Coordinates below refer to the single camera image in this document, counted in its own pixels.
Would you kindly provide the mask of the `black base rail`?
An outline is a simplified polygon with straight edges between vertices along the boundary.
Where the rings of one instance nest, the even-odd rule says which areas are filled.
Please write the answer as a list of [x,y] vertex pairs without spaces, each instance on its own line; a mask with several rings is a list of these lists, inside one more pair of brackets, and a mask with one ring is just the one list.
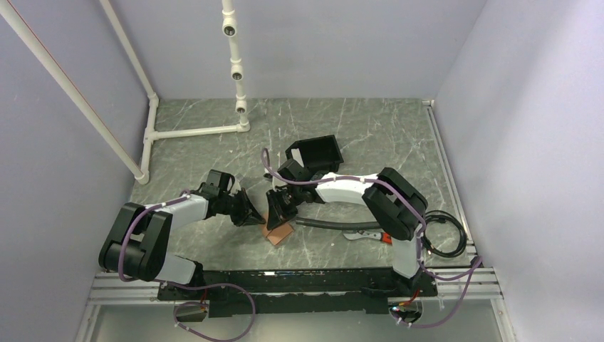
[[205,299],[212,318],[248,314],[363,311],[386,314],[389,304],[409,297],[435,297],[434,280],[420,272],[411,281],[390,267],[201,271],[190,290],[162,286],[159,301]]

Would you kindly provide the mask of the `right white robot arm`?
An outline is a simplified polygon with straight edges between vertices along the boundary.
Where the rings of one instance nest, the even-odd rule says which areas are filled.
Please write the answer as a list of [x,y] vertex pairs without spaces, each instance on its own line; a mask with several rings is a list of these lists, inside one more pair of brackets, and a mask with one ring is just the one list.
[[342,202],[367,207],[392,240],[394,290],[402,296],[418,292],[422,274],[420,230],[425,227],[428,203],[401,174],[391,167],[366,176],[313,172],[289,160],[273,176],[284,184],[266,193],[267,229],[293,220],[298,206],[304,202]]

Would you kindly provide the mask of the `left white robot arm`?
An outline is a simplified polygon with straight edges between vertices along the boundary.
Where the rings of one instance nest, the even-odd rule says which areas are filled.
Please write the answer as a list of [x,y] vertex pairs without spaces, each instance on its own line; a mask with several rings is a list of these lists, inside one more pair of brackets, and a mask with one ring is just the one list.
[[168,252],[177,228],[224,215],[236,227],[265,224],[235,176],[211,170],[195,190],[157,204],[125,203],[100,249],[99,266],[121,281],[161,281],[176,284],[186,299],[204,290],[203,266]]

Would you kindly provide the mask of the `aluminium frame rail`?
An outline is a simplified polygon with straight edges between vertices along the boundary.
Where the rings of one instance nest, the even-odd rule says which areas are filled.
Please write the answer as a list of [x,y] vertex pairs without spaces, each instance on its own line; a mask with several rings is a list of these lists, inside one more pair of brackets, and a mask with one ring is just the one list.
[[444,145],[442,142],[439,128],[437,127],[437,121],[434,116],[434,111],[433,111],[433,107],[432,107],[433,102],[434,102],[433,100],[423,99],[422,107],[426,111],[427,118],[429,121],[429,126],[430,126],[430,128],[432,130],[432,134],[434,136],[434,141],[435,141],[435,144],[438,149],[439,160],[440,160],[443,172],[445,174],[445,180],[447,183],[450,197],[453,201],[455,214],[457,215],[457,218],[462,223],[463,228],[465,229],[465,232],[467,233],[467,236],[469,238],[469,243],[473,244],[474,241],[472,239],[472,233],[467,224],[467,218],[466,218],[464,208],[463,208],[463,205],[462,205],[460,197],[459,197],[457,186],[455,184],[454,175],[452,173],[452,170],[451,170],[451,167],[449,164],[449,160],[447,159],[447,153],[445,151],[445,148],[444,148]]

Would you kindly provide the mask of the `red handled pruning shears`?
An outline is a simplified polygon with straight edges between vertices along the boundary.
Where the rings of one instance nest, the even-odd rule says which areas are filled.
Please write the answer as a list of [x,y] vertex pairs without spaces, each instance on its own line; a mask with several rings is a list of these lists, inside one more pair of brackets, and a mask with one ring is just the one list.
[[343,236],[350,241],[359,239],[372,239],[386,244],[392,244],[392,239],[389,234],[385,232],[368,232],[368,231],[355,231],[355,232],[343,232]]

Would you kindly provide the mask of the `black plastic card tray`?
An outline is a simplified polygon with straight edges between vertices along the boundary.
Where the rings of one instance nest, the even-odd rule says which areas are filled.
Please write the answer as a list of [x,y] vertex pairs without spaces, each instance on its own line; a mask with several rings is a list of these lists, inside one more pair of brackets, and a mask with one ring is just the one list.
[[337,172],[344,163],[335,135],[297,140],[285,149],[288,159],[312,171]]

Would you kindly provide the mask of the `brown leather card holder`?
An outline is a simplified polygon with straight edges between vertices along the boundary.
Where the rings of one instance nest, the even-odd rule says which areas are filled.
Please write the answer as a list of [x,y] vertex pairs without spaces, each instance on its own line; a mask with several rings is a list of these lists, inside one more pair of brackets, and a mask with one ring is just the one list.
[[266,223],[261,225],[261,234],[275,247],[295,232],[294,228],[289,223],[282,224],[275,229],[269,230],[267,228],[268,213],[264,212],[262,216],[266,220]]

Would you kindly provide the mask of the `white pvc pipe frame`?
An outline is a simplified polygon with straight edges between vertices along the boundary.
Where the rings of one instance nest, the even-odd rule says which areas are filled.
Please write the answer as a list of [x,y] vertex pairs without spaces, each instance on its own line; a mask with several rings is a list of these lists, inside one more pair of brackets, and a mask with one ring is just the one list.
[[138,167],[148,104],[99,1],[1,3],[1,193],[99,182]]

